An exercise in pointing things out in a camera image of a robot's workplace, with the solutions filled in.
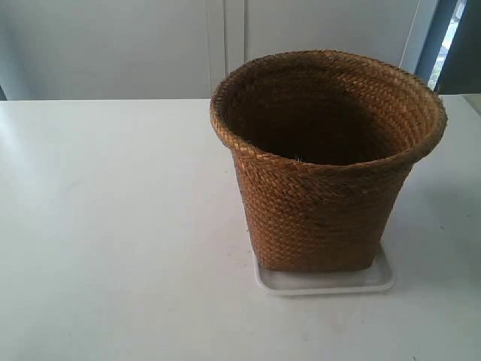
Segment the white rectangular plastic tray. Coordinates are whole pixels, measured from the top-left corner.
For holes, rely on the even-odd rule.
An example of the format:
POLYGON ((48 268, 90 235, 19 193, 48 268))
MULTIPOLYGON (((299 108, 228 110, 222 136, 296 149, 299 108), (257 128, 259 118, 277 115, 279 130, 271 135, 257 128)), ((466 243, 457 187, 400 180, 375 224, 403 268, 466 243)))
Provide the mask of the white rectangular plastic tray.
POLYGON ((254 258, 254 275, 259 286, 275 296, 324 296, 383 293, 395 283, 389 258, 379 249, 371 266, 356 272, 278 272, 254 258))

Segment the window frame with glass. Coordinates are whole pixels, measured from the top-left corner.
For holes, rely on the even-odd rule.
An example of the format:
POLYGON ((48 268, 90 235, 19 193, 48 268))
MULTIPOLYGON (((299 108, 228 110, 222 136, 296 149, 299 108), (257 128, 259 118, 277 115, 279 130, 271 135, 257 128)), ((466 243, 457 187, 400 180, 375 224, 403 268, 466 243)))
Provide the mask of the window frame with glass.
POLYGON ((441 95, 480 93, 480 0, 437 3, 415 75, 441 95))

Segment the brown woven wicker basket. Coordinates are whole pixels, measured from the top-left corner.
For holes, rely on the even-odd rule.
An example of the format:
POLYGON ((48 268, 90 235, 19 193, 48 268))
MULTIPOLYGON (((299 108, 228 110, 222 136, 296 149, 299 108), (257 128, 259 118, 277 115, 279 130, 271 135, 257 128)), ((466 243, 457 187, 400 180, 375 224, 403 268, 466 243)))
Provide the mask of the brown woven wicker basket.
POLYGON ((413 166, 447 115, 417 76, 338 50, 272 54, 217 86, 210 121, 229 149, 260 265, 368 268, 413 166))

